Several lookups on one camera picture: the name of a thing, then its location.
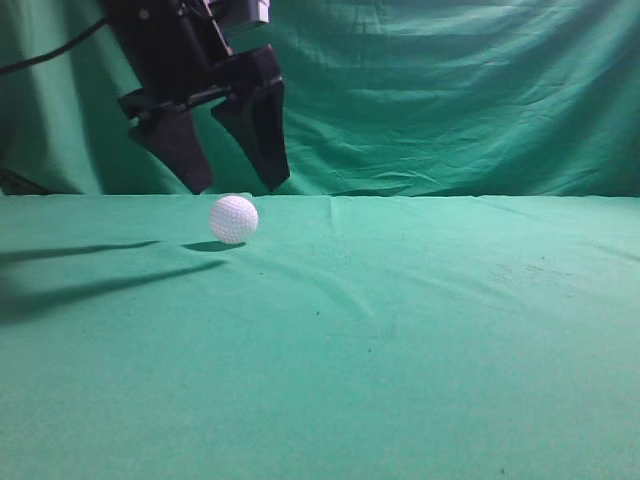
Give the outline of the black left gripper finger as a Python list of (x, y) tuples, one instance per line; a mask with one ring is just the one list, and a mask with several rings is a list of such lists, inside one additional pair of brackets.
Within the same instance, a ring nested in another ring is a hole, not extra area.
[(290, 177), (283, 124), (285, 84), (264, 85), (229, 94), (210, 112), (235, 139), (268, 191)]

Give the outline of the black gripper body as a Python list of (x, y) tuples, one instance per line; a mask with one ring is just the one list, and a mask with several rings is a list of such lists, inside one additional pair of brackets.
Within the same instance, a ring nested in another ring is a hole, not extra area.
[(126, 117), (190, 109), (282, 78), (269, 45), (235, 52), (205, 1), (101, 1), (140, 87), (119, 99)]

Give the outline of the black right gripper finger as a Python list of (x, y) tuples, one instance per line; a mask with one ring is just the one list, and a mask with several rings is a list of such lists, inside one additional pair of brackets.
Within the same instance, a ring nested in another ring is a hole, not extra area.
[(129, 136), (161, 161), (192, 194), (201, 194), (213, 184), (213, 171), (189, 111), (148, 112), (138, 118)]

